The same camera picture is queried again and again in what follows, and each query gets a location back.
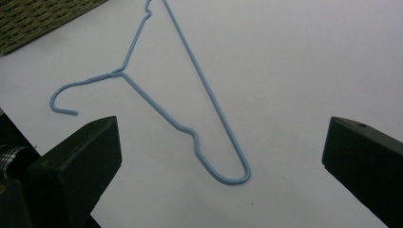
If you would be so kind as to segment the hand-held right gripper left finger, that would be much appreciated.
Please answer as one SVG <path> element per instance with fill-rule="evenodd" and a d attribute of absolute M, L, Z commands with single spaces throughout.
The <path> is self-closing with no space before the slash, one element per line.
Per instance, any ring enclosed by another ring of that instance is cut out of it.
<path fill-rule="evenodd" d="M 117 118 L 84 125 L 29 166 L 40 228 L 101 228 L 91 212 L 122 164 Z"/>

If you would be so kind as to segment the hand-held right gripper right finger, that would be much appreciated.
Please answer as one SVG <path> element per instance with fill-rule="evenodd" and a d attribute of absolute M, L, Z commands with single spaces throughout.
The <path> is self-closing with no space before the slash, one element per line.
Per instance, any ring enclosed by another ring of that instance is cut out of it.
<path fill-rule="evenodd" d="M 403 142 L 364 123 L 333 117 L 322 163 L 389 228 L 403 228 Z"/>

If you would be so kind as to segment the blue wire clothes hanger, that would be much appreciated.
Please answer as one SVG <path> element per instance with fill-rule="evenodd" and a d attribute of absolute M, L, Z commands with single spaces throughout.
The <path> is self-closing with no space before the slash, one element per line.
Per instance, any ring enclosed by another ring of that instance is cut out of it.
<path fill-rule="evenodd" d="M 94 76 L 88 79 L 85 79 L 83 81 L 79 82 L 72 82 L 66 85 L 62 85 L 58 89 L 56 89 L 52 95 L 49 98 L 48 105 L 49 108 L 59 114 L 64 114 L 64 115 L 70 115 L 70 116 L 77 116 L 78 111 L 73 110 L 73 109 L 66 109 L 62 107 L 58 107 L 56 104 L 56 99 L 57 97 L 64 92 L 67 89 L 70 89 L 75 86 L 85 86 L 85 85 L 90 85 L 93 83 L 101 82 L 103 80 L 107 79 L 114 79 L 114 78 L 123 78 L 155 111 L 157 111 L 169 124 L 171 124 L 176 130 L 187 134 L 192 138 L 193 144 L 194 144 L 194 152 L 198 160 L 200 161 L 201 165 L 205 168 L 205 170 L 218 182 L 225 184 L 225 185 L 241 185 L 247 183 L 251 177 L 252 177 L 252 168 L 244 155 L 244 152 L 242 148 L 240 147 L 240 144 L 238 142 L 238 139 L 236 138 L 236 135 L 234 134 L 233 130 L 231 129 L 231 126 L 229 122 L 227 122 L 224 113 L 221 110 L 220 104 L 217 101 L 216 96 L 214 95 L 213 90 L 211 89 L 210 85 L 208 84 L 203 72 L 202 68 L 200 67 L 200 64 L 198 63 L 197 58 L 195 57 L 191 47 L 189 46 L 182 29 L 180 25 L 178 24 L 176 17 L 170 8 L 167 0 L 162 0 L 164 7 L 168 13 L 168 16 L 175 28 L 175 30 L 178 33 L 178 36 L 182 42 L 182 45 L 193 65 L 195 68 L 196 73 L 198 74 L 201 83 L 205 89 L 205 92 L 207 96 L 210 99 L 210 102 L 212 106 L 214 107 L 217 116 L 219 117 L 221 121 L 221 125 L 224 128 L 226 135 L 230 142 L 232 143 L 233 148 L 235 149 L 237 156 L 240 160 L 240 164 L 243 167 L 244 174 L 241 178 L 236 178 L 236 179 L 231 179 L 228 177 L 225 177 L 222 175 L 219 171 L 217 171 L 212 164 L 208 161 L 208 159 L 203 155 L 202 153 L 202 148 L 201 148 L 201 140 L 199 137 L 199 134 L 196 130 L 192 129 L 191 127 L 185 126 L 181 123 L 179 123 L 177 120 L 175 120 L 171 115 L 169 115 L 160 105 L 158 105 L 139 85 L 137 85 L 126 73 L 125 69 L 128 66 L 128 63 L 130 61 L 130 58 L 134 52 L 134 48 L 136 47 L 136 44 L 141 36 L 142 30 L 147 22 L 147 20 L 152 16 L 152 11 L 150 9 L 150 3 L 152 0 L 145 0 L 144 3 L 144 18 L 142 19 L 140 25 L 138 26 L 136 33 L 134 34 L 134 37 L 130 43 L 130 46 L 126 52 L 125 58 L 123 60 L 123 63 L 120 67 L 98 75 Z"/>

